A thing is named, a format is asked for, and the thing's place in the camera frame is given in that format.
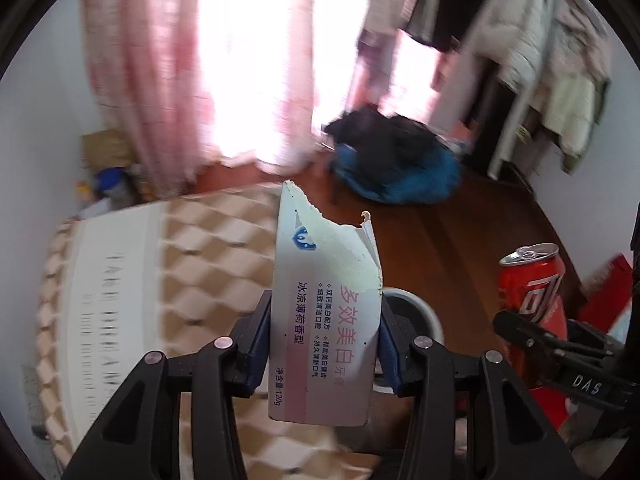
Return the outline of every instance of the reddish-brown floor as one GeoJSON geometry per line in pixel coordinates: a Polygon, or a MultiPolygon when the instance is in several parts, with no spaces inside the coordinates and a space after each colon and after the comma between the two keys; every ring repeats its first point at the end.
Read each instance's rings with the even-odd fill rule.
{"type": "MultiPolygon", "coordinates": [[[[282,181],[253,165],[213,166],[193,192],[257,182],[282,181]]],[[[345,186],[332,203],[332,177],[317,162],[292,177],[325,217],[359,224],[371,213],[385,286],[404,288],[423,298],[440,317],[451,351],[480,355],[500,348],[491,320],[499,310],[498,260],[522,245],[558,242],[546,217],[526,191],[465,174],[449,200],[436,205],[389,206],[366,200],[345,186]]],[[[577,288],[566,254],[562,296],[577,288]]]]}

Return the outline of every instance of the checkered tablecloth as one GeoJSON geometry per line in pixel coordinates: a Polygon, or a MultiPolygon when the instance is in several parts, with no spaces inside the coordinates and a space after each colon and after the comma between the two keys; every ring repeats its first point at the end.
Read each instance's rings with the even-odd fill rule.
{"type": "MultiPolygon", "coordinates": [[[[159,244],[159,316],[162,350],[168,356],[198,351],[228,335],[238,317],[251,313],[271,286],[280,200],[279,184],[248,186],[166,204],[159,244]]],[[[60,297],[74,243],[74,221],[54,237],[40,289],[36,346],[40,400],[46,428],[60,462],[73,453],[60,402],[56,367],[60,297]]],[[[180,408],[180,471],[193,477],[191,403],[180,408]]],[[[343,452],[331,428],[277,422],[267,414],[264,394],[235,399],[242,455],[250,480],[281,478],[365,479],[377,458],[343,452]]]]}

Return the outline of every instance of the torn cardboard box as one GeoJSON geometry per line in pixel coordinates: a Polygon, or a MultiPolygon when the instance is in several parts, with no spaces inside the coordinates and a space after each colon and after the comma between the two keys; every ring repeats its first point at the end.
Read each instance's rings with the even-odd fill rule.
{"type": "Polygon", "coordinates": [[[382,271],[368,212],[357,228],[322,217],[292,182],[276,240],[269,416],[361,426],[380,325],[382,271]]]}

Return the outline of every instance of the curtain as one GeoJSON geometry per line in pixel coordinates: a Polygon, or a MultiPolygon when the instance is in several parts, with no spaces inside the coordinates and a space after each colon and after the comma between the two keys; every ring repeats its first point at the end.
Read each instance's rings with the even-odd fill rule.
{"type": "MultiPolygon", "coordinates": [[[[84,0],[88,73],[104,122],[127,133],[163,196],[212,161],[294,174],[321,125],[347,105],[367,5],[84,0]]],[[[381,108],[424,120],[436,58],[402,32],[398,45],[381,108]]]]}

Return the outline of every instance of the coca-cola can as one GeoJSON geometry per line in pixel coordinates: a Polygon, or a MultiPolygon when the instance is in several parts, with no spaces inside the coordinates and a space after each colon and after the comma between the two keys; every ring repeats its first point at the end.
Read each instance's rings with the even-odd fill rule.
{"type": "Polygon", "coordinates": [[[520,247],[501,259],[498,293],[502,307],[539,322],[554,302],[564,276],[558,253],[556,244],[537,244],[520,247]]]}

